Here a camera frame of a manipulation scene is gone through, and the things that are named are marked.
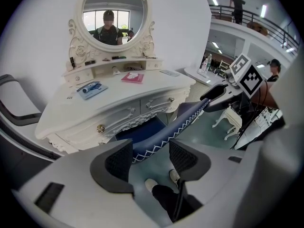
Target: black pants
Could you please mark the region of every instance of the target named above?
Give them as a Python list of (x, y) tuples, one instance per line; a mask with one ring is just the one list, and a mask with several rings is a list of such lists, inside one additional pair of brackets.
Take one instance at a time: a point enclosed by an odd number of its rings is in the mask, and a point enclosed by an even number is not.
[(177, 219), (173, 220), (178, 194), (175, 193), (171, 188), (162, 185), (156, 185), (153, 187), (152, 194), (159, 201), (164, 210), (167, 211), (172, 222), (178, 221), (179, 219), (184, 218), (194, 212), (194, 208), (192, 208), (190, 204), (183, 199), (180, 213)]
[(242, 10), (234, 10), (233, 12), (234, 19), (236, 24), (241, 25), (243, 20), (243, 11)]

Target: oval mirror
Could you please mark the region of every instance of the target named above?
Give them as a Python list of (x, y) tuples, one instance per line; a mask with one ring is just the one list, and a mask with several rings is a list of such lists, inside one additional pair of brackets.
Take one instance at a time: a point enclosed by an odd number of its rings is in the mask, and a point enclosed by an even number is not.
[(91, 36), (111, 46), (132, 40), (143, 15), (143, 0), (86, 0), (83, 7), (83, 22)]

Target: foot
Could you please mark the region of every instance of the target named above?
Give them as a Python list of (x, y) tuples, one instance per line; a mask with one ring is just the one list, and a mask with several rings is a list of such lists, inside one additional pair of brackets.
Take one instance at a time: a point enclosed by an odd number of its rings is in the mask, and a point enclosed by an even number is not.
[(181, 178), (179, 176), (179, 174), (177, 173), (177, 171), (175, 169), (172, 169), (171, 171), (169, 171), (169, 176), (171, 178), (171, 180), (175, 183), (175, 185), (177, 186), (177, 188), (179, 187), (177, 185), (177, 181)]
[(152, 192), (152, 189), (158, 185), (158, 183), (156, 181), (154, 181), (153, 179), (151, 178), (148, 178), (144, 184), (146, 185), (146, 188), (148, 189), (149, 192)]

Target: drawer knob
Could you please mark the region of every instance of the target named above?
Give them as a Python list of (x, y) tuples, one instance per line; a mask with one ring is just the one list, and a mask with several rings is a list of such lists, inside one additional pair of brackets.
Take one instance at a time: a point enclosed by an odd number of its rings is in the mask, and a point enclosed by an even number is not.
[(105, 128), (102, 125), (97, 126), (97, 132), (98, 133), (103, 133), (105, 131)]

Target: railing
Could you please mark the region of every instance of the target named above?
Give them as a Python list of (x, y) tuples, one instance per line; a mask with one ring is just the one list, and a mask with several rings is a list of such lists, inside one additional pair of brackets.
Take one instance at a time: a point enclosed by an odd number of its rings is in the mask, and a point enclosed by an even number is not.
[[(235, 23), (235, 18), (233, 17), (234, 7), (229, 6), (215, 6), (209, 5), (212, 18), (213, 19), (220, 19), (225, 21), (230, 21)], [(242, 10), (243, 11), (243, 18), (242, 22), (240, 23), (242, 26), (246, 26), (251, 28), (262, 35), (268, 37), (269, 39), (278, 42), (281, 48), (285, 49), (286, 52), (296, 55), (300, 43), (297, 42), (291, 35), (288, 34), (285, 30), (277, 26), (275, 23), (261, 18), (259, 15)]]

